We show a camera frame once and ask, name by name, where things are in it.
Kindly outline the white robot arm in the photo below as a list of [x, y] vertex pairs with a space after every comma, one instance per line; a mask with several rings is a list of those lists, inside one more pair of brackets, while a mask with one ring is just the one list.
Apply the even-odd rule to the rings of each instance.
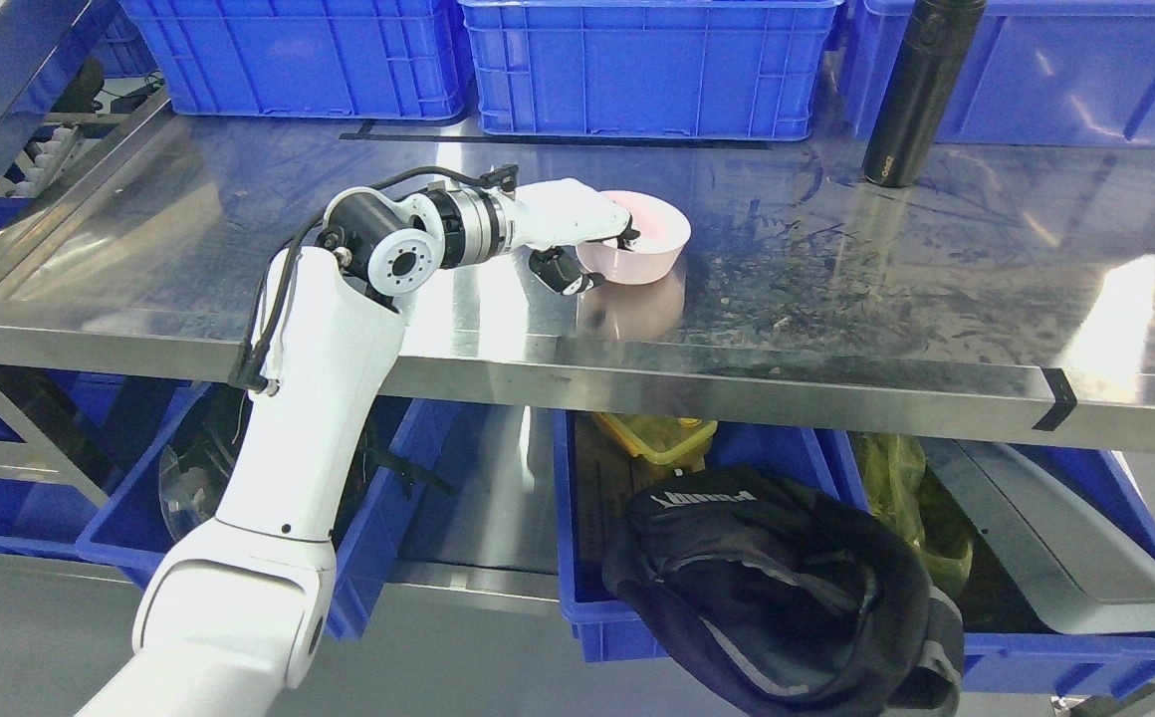
[[349, 465], [405, 328], [331, 251], [304, 245], [315, 224], [274, 254], [259, 292], [232, 378], [249, 421], [218, 510], [169, 548], [132, 658], [83, 716], [264, 716], [308, 675]]

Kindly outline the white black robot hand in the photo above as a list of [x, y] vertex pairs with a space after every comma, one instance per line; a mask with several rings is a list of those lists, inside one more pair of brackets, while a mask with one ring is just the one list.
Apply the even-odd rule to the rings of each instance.
[[629, 248], [640, 236], [627, 208], [576, 178], [517, 187], [508, 199], [508, 226], [511, 248], [527, 248], [529, 271], [559, 296], [578, 296], [604, 282], [603, 274], [584, 271], [566, 249], [606, 240]]

